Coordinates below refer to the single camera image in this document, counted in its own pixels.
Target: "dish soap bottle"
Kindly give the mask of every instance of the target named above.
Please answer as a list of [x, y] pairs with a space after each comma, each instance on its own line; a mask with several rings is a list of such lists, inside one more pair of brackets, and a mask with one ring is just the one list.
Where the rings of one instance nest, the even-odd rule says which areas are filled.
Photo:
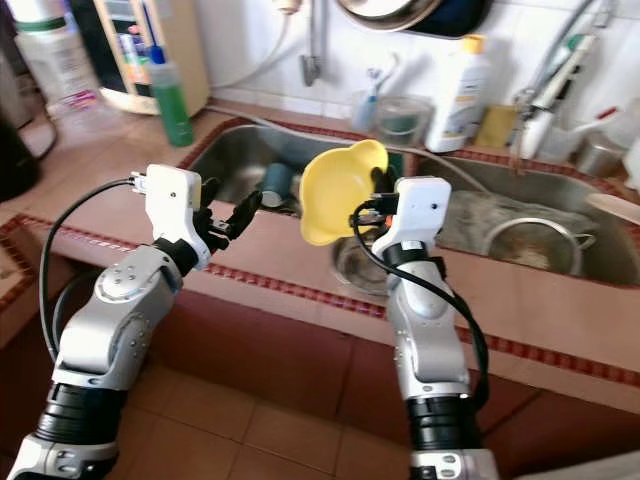
[[484, 36], [465, 36], [462, 49], [453, 55], [435, 98], [436, 113], [425, 141], [432, 152], [462, 148], [471, 125], [479, 120], [480, 95], [491, 67], [482, 55]]
[[151, 92], [158, 101], [160, 116], [169, 143], [174, 147], [186, 147], [193, 143], [193, 129], [180, 85], [180, 74], [175, 63], [167, 62], [162, 47], [149, 48], [149, 75]]

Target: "countertop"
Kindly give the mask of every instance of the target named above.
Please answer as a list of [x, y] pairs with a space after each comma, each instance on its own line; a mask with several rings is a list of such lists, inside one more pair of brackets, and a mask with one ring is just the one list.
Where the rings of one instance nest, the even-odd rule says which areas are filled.
[[[338, 120], [220, 104], [314, 129], [347, 129]], [[227, 115], [201, 112], [194, 119], [194, 144], [173, 148], [158, 118], [110, 110], [65, 118], [58, 125], [57, 146], [42, 162], [41, 180], [29, 192], [0, 204], [0, 225], [11, 223], [42, 239], [51, 222], [91, 188], [127, 177], [131, 171], [144, 171], [151, 163], [179, 165], [201, 151], [204, 141], [229, 120]], [[33, 132], [32, 146], [46, 142], [47, 134], [38, 133], [37, 125]], [[223, 202], [213, 204], [220, 218], [231, 209]], [[126, 188], [92, 199], [65, 225], [54, 250], [96, 265], [114, 263], [124, 252], [151, 241], [144, 200]], [[384, 300], [342, 285], [331, 271], [330, 249], [307, 245], [298, 232], [297, 219], [259, 212], [241, 238], [216, 253], [207, 270], [186, 277], [185, 288], [392, 344]], [[640, 289], [460, 252], [439, 253], [447, 262], [450, 282], [467, 299], [488, 335], [492, 373], [640, 413]], [[463, 323], [460, 326], [460, 335], [468, 341], [468, 331]]]

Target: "black cable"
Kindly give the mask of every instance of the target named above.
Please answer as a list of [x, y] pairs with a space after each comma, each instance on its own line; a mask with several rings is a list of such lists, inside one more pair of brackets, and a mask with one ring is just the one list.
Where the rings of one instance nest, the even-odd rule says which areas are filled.
[[90, 191], [82, 198], [77, 200], [73, 205], [67, 208], [62, 215], [58, 217], [55, 223], [52, 225], [51, 230], [49, 230], [49, 235], [47, 235], [47, 240], [42, 247], [42, 254], [40, 255], [40, 274], [38, 276], [38, 288], [39, 288], [39, 305], [40, 305], [40, 324], [42, 326], [42, 334], [44, 335], [44, 341], [47, 345], [47, 350], [49, 351], [49, 355], [51, 356], [51, 360], [56, 361], [56, 357], [58, 356], [58, 349], [56, 348], [55, 341], [53, 339], [53, 331], [52, 325], [49, 323], [49, 319], [47, 318], [47, 301], [49, 298], [49, 255], [51, 253], [51, 246], [53, 244], [53, 239], [62, 226], [62, 223], [78, 208], [80, 205], [85, 203], [90, 198], [95, 197], [96, 195], [104, 192], [105, 190], [109, 190], [114, 187], [119, 187], [121, 185], [133, 185], [133, 179], [122, 179], [115, 180], [113, 182], [105, 183], [101, 187], [96, 188], [95, 190]]
[[476, 362], [478, 363], [478, 370], [480, 373], [476, 388], [473, 392], [473, 402], [476, 410], [480, 410], [489, 399], [489, 348], [487, 347], [487, 342], [484, 338], [484, 333], [482, 332], [480, 325], [478, 325], [478, 322], [475, 320], [475, 318], [473, 318], [473, 315], [471, 314], [471, 310], [467, 303], [457, 293], [453, 292], [453, 296], [449, 295], [449, 293], [442, 290], [440, 287], [427, 282], [420, 277], [416, 277], [411, 273], [392, 267], [391, 265], [387, 265], [386, 263], [384, 263], [384, 261], [378, 258], [369, 247], [367, 247], [364, 239], [362, 238], [362, 234], [358, 229], [358, 219], [360, 216], [360, 212], [368, 209], [375, 209], [375, 201], [364, 202], [355, 209], [352, 216], [353, 234], [355, 235], [360, 248], [362, 248], [366, 256], [387, 273], [413, 282], [416, 285], [419, 285], [422, 288], [430, 291], [434, 295], [442, 298], [445, 302], [455, 308], [469, 324], [469, 330], [471, 331], [471, 341], [476, 356]]
[[73, 291], [85, 282], [95, 280], [100, 275], [100, 270], [90, 270], [88, 272], [81, 273], [64, 287], [62, 292], [60, 292], [60, 296], [56, 301], [56, 306], [53, 309], [53, 321], [51, 322], [51, 330], [53, 332], [53, 344], [56, 347], [56, 350], [60, 351], [60, 335], [62, 334], [62, 315], [64, 313], [64, 308], [69, 300], [69, 297], [73, 293]]

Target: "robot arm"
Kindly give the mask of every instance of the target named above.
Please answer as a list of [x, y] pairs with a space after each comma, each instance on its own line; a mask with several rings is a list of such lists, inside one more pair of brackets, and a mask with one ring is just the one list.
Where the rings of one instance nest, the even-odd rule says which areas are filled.
[[215, 192], [201, 192], [194, 172], [151, 165], [146, 175], [134, 173], [134, 184], [146, 195], [155, 242], [104, 270], [89, 302], [67, 324], [47, 406], [36, 431], [23, 440], [9, 480], [106, 476], [118, 455], [127, 391], [182, 277], [205, 268], [212, 251], [228, 245], [223, 237], [236, 238], [260, 203], [254, 192], [222, 222], [206, 208]]
[[[443, 264], [428, 254], [444, 222], [450, 185], [434, 177], [403, 178], [396, 192], [393, 223], [373, 253], [451, 295]], [[413, 445], [410, 478], [497, 480], [493, 455], [482, 448], [453, 306], [395, 275], [389, 276], [388, 291], [387, 318]]]

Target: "yellow funnel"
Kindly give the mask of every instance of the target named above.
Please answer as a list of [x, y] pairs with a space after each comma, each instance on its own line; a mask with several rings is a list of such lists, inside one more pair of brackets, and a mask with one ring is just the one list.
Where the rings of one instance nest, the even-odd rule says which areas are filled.
[[375, 140], [328, 150], [314, 158], [300, 181], [302, 238], [320, 246], [352, 236], [349, 216], [374, 192], [371, 170], [378, 167], [386, 172], [388, 165], [387, 151]]

